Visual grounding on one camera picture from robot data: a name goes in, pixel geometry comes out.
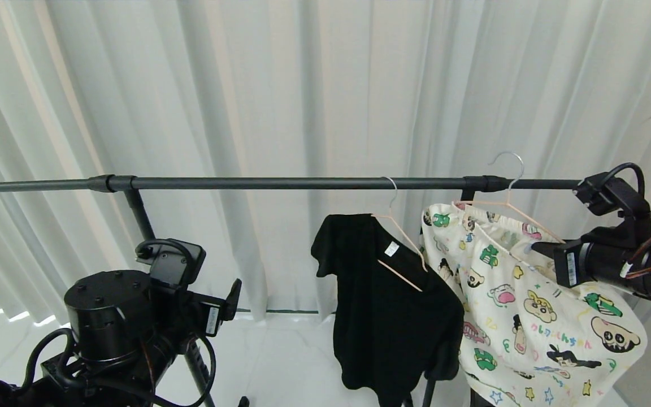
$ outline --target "marble tile floor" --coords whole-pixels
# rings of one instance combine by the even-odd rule
[[[0,315],[0,379],[20,384],[32,348],[47,333],[59,327],[57,321],[36,326],[26,317],[10,322]],[[255,322],[250,314],[238,314],[225,323],[212,345],[218,371],[212,398],[217,407],[237,405],[248,396],[253,407],[377,407],[370,389],[349,391],[341,384],[341,369],[333,357],[333,316],[321,322],[311,314],[269,314]],[[54,340],[41,360],[61,352],[64,338]],[[37,378],[41,376],[37,368]],[[420,405],[426,381],[413,392]],[[183,358],[178,358],[163,377],[158,396],[191,404],[199,394]],[[468,395],[463,376],[436,384],[433,407],[462,407]],[[602,402],[607,407],[626,407],[615,392]]]

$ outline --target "white label sticker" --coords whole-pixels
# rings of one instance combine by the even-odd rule
[[[576,285],[576,260],[574,253],[566,253],[566,269],[569,271],[569,285]]]
[[[205,332],[209,335],[214,335],[215,334],[215,327],[217,327],[218,324],[218,314],[220,313],[220,309],[216,307],[211,307],[209,315],[207,315],[207,325],[205,327]]]
[[[390,242],[390,245],[388,245],[387,249],[385,250],[385,254],[388,257],[391,257],[393,253],[396,252],[396,250],[398,250],[398,245],[396,244],[396,242]]]

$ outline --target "hanger hook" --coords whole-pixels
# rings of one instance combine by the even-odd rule
[[[393,184],[393,190],[396,191],[396,193],[393,194],[393,198],[391,198],[390,202],[388,203],[388,211],[390,211],[391,206],[393,206],[393,201],[395,201],[396,198],[398,197],[398,187],[396,186],[396,181],[394,181],[393,178],[391,178],[391,177],[383,177],[383,178],[386,178],[387,180],[389,180],[390,183]]]
[[[519,163],[521,163],[521,165],[522,165],[522,170],[521,170],[521,172],[519,173],[519,177],[514,178],[514,180],[511,181],[511,183],[509,183],[508,191],[511,192],[511,187],[514,186],[514,183],[516,183],[518,180],[521,180],[521,178],[524,177],[524,160],[522,160],[522,157],[520,157],[519,154],[517,154],[517,153],[515,153],[515,152],[513,152],[513,151],[506,150],[506,151],[502,151],[502,152],[500,152],[499,154],[496,154],[496,157],[494,157],[494,159],[491,160],[491,162],[489,163],[489,165],[494,164],[494,163],[496,162],[496,160],[497,160],[499,157],[501,157],[502,154],[511,154],[511,155],[513,155],[514,157],[517,157],[517,159],[519,159]]]

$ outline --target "white shorts with cartoon print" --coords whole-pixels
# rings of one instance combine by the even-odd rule
[[[597,405],[646,348],[646,333],[615,289],[555,282],[532,243],[554,240],[473,206],[423,213],[424,255],[465,308],[459,360],[493,405]]]

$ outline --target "curtain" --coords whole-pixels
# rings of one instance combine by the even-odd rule
[[[636,162],[651,203],[651,2],[0,2],[0,181],[514,177],[508,155],[487,165],[502,150],[536,178]],[[207,250],[191,289],[241,278],[261,318],[333,312],[310,243],[393,192],[142,196],[158,237]],[[393,213],[415,239],[423,208],[458,196],[403,191]],[[564,237],[613,224],[568,191],[513,201]],[[140,240],[121,194],[2,193],[0,309],[66,321],[77,279],[145,270]]]

